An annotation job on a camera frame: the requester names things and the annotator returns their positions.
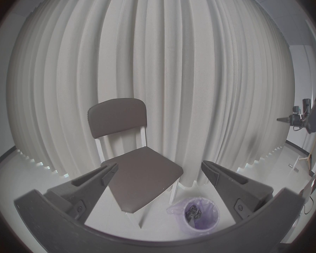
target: curtain fold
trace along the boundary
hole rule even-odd
[[[147,145],[202,183],[202,160],[231,170],[281,146],[291,114],[288,44],[253,0],[45,0],[15,43],[7,109],[16,147],[75,178],[100,165],[93,105],[138,98]],[[139,129],[101,138],[105,158]]]

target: purple trash bag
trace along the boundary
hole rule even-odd
[[[195,216],[190,222],[187,221],[185,213],[195,205],[201,216]],[[215,203],[209,199],[196,197],[187,198],[177,202],[166,209],[167,213],[174,215],[180,229],[191,236],[200,236],[213,233],[220,220],[220,212]]]

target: black cable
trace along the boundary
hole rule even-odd
[[[312,210],[312,208],[314,207],[314,200],[312,199],[312,197],[310,196],[310,199],[312,200],[312,207],[310,209],[310,211]],[[304,206],[304,214],[307,215],[308,213],[310,213],[310,211],[308,213],[305,212],[305,205]]]

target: baseboard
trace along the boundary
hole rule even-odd
[[[0,163],[15,150],[16,150],[16,146],[13,146],[7,152],[5,152],[2,156],[0,156]]]
[[[300,152],[302,152],[303,154],[309,155],[309,152],[307,152],[306,150],[302,149],[301,147],[299,147],[298,145],[292,143],[291,141],[286,140],[285,143],[289,144],[290,146],[294,147],[295,149],[299,150]]]

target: trash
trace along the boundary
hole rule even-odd
[[[192,236],[214,232],[220,219],[219,209],[215,203],[201,197],[181,200],[166,211],[175,216],[183,232]]]

